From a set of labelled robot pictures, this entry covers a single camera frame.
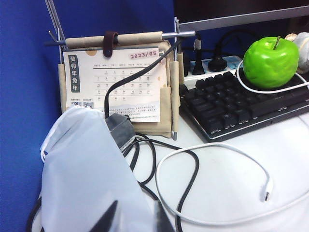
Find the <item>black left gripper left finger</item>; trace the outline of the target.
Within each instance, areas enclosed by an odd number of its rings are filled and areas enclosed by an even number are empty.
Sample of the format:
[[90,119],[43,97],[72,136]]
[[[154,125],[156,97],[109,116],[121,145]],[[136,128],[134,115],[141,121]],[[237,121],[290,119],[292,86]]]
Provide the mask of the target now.
[[105,211],[102,217],[95,224],[96,232],[108,232],[112,227],[112,222],[116,214],[118,201],[114,201]]

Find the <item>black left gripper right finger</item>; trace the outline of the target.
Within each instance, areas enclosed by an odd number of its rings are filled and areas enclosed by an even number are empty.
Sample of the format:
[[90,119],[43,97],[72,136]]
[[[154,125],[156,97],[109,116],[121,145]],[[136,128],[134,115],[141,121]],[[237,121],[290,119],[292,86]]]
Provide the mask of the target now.
[[155,202],[154,204],[155,231],[175,232],[161,202]]

